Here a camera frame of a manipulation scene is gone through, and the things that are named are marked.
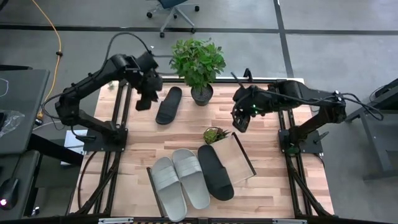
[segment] desk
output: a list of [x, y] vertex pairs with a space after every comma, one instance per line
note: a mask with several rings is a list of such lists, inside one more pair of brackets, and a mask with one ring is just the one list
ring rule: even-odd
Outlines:
[[380, 171], [365, 175], [363, 177], [364, 180], [398, 177], [398, 169], [393, 166], [389, 157], [390, 152], [398, 152], [396, 147], [398, 141], [395, 135], [398, 127], [397, 102], [398, 86], [394, 86], [389, 91], [368, 103], [369, 106], [381, 110], [384, 115], [383, 121], [374, 119], [363, 107], [360, 107], [360, 109], [357, 109], [347, 116], [346, 122], [348, 123], [356, 118], [361, 118], [369, 145], [372, 147], [375, 152], [375, 157], [378, 159]]
[[[0, 174], [0, 183], [10, 178], [17, 165], [19, 156], [20, 155], [0, 157], [0, 166], [3, 166], [2, 173]], [[22, 218], [29, 198], [30, 189], [34, 184], [34, 174], [38, 169], [39, 161], [40, 154], [37, 151], [29, 151], [21, 155], [15, 173], [15, 177], [19, 179], [18, 202], [10, 211], [0, 209], [0, 221]]]
[[25, 207], [30, 209], [28, 200], [35, 199], [37, 189], [31, 190], [35, 184], [35, 168], [40, 161], [40, 154], [61, 159], [72, 164], [81, 164], [82, 155], [54, 144], [40, 136], [32, 134], [33, 125], [42, 102], [49, 72], [46, 70], [1, 71], [0, 78], [8, 81], [7, 94], [0, 97], [0, 110], [14, 110], [25, 115], [18, 127], [0, 138], [0, 184], [11, 177], [18, 157], [21, 159], [17, 167], [16, 177], [19, 183], [19, 199], [10, 211], [0, 210], [0, 220], [22, 218]]
[[[129, 137], [119, 165], [111, 215], [113, 217], [160, 217], [146, 167], [152, 166], [163, 156], [170, 157], [175, 149], [187, 148], [196, 152], [205, 143], [202, 139], [203, 132], [210, 126], [217, 126], [236, 132], [257, 175], [234, 184], [235, 196], [232, 200], [221, 202], [212, 197], [210, 207], [204, 210], [195, 210], [189, 205], [187, 217], [294, 217], [286, 161], [280, 152], [277, 140], [277, 132], [280, 129], [277, 113], [252, 119], [248, 131], [239, 133], [232, 127], [230, 115], [233, 107], [232, 96], [238, 88], [237, 84], [212, 84], [213, 98], [209, 105], [204, 107], [199, 107], [194, 103], [190, 96], [190, 88], [183, 83], [164, 83], [163, 90], [159, 93], [160, 100], [165, 98], [172, 86], [179, 86], [182, 89], [183, 98], [175, 120], [166, 126], [160, 126], [155, 122], [160, 103], [152, 103], [152, 108], [148, 111], [136, 111], [134, 108], [139, 95], [136, 91], [132, 95], [127, 119]], [[116, 92], [116, 88], [110, 90], [107, 86], [102, 87], [95, 111], [96, 118], [103, 121], [111, 119]], [[301, 124], [311, 117], [310, 108], [301, 106], [294, 110], [294, 115], [296, 123]], [[81, 188], [83, 203], [98, 185], [103, 156], [104, 153], [97, 153], [88, 165]], [[321, 162], [311, 154], [302, 156], [310, 190], [324, 208], [333, 213]], [[104, 208], [107, 193], [106, 189], [101, 211]], [[300, 190], [298, 194], [300, 208], [304, 210]], [[77, 193], [75, 192], [70, 211], [76, 210]]]
[[25, 115], [15, 130], [0, 138], [0, 155], [22, 154], [26, 150], [36, 150], [64, 162], [80, 165], [82, 157], [79, 153], [32, 134], [49, 73], [46, 70], [0, 72], [0, 78], [3, 79], [0, 81], [8, 81], [7, 94], [0, 97], [0, 110], [14, 110]]

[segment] wooden table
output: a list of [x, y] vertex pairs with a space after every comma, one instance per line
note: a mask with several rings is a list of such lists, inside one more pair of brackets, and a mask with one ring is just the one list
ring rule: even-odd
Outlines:
[[[160, 103], [152, 103], [147, 111], [136, 111], [139, 95], [134, 91], [127, 119], [129, 137], [122, 154], [118, 181], [113, 201], [113, 217], [160, 217], [154, 193], [150, 186], [146, 167], [161, 157], [171, 157], [175, 149], [187, 148], [196, 152], [205, 142], [203, 132], [210, 126], [235, 131], [242, 142], [257, 175], [234, 184], [233, 199], [222, 202], [211, 198], [210, 207], [196, 210], [188, 206], [187, 217], [213, 218], [292, 218], [292, 199], [284, 155], [277, 140], [279, 119], [277, 113], [252, 119], [248, 131], [239, 133], [232, 126], [232, 96], [237, 84], [212, 84], [214, 95], [207, 106], [200, 107], [190, 96], [190, 88], [184, 83], [164, 83], [159, 93], [163, 100], [172, 86], [179, 86], [183, 98], [173, 123], [161, 126], [155, 122]], [[117, 89], [102, 87], [95, 117], [111, 120]], [[311, 118], [310, 108], [301, 106], [293, 110], [296, 124]], [[84, 203], [92, 194], [100, 179], [104, 153], [97, 153], [83, 178], [81, 198]], [[333, 213], [325, 171], [319, 158], [303, 154], [307, 185], [326, 211]], [[103, 206], [108, 190], [104, 191]], [[298, 190], [300, 208], [304, 212], [301, 190]], [[77, 210], [77, 194], [73, 198], [71, 212]]]

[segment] slide sandal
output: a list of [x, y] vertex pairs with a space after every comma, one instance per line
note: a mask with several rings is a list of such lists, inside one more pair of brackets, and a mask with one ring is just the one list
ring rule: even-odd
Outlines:
[[173, 152], [172, 157], [182, 187], [193, 207], [207, 208], [210, 204], [210, 194], [196, 155], [188, 149], [178, 149]]
[[172, 222], [179, 222], [187, 216], [187, 204], [172, 161], [162, 157], [152, 167], [155, 189], [164, 210]]
[[210, 145], [200, 146], [198, 159], [210, 194], [223, 201], [233, 198], [234, 188], [213, 147]]
[[167, 93], [166, 99], [160, 103], [159, 110], [156, 115], [156, 123], [170, 124], [177, 114], [178, 105], [182, 97], [182, 90], [173, 86]]

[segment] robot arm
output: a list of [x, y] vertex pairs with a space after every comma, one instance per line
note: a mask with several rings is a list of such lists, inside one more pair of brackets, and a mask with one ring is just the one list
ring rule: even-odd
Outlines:
[[290, 143], [298, 144], [307, 134], [327, 123], [340, 123], [346, 118], [346, 103], [338, 91], [313, 90], [303, 83], [287, 80], [269, 85], [263, 90], [255, 85], [241, 87], [235, 92], [235, 106], [231, 112], [233, 126], [241, 132], [248, 128], [251, 117], [296, 108], [300, 105], [319, 106], [317, 115], [301, 126], [291, 127]]
[[141, 94], [137, 110], [148, 110], [151, 101], [157, 101], [156, 91], [162, 89], [162, 78], [155, 72], [158, 64], [153, 56], [146, 52], [138, 58], [127, 55], [113, 55], [107, 59], [100, 70], [89, 73], [88, 77], [64, 89], [55, 104], [62, 124], [67, 126], [82, 125], [103, 134], [117, 138], [118, 129], [111, 121], [100, 121], [79, 109], [80, 100], [100, 89], [110, 81], [127, 80]]

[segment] office chair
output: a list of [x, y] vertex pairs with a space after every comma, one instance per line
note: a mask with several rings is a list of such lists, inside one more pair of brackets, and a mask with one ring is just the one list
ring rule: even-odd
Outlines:
[[[152, 13], [155, 13], [155, 12], [162, 12], [162, 11], [166, 11], [166, 10], [170, 11], [169, 16], [167, 16], [166, 21], [164, 22], [163, 26], [160, 28], [160, 37], [161, 38], [164, 37], [163, 30], [166, 28], [167, 24], [170, 22], [172, 16], [174, 17], [174, 19], [176, 19], [177, 14], [180, 14], [180, 16], [182, 16], [184, 18], [184, 20], [192, 26], [192, 28], [191, 28], [192, 34], [194, 34], [196, 32], [194, 23], [188, 18], [187, 15], [185, 15], [185, 13], [183, 13], [181, 11], [179, 6], [188, 6], [188, 5], [197, 5], [197, 4], [192, 4], [192, 3], [182, 4], [183, 2], [186, 2], [187, 0], [158, 0], [158, 1], [159, 1], [159, 4], [154, 9], [151, 9], [147, 12], [147, 17], [149, 19], [152, 18]], [[199, 6], [195, 6], [195, 12], [198, 12], [198, 11], [199, 11]]]

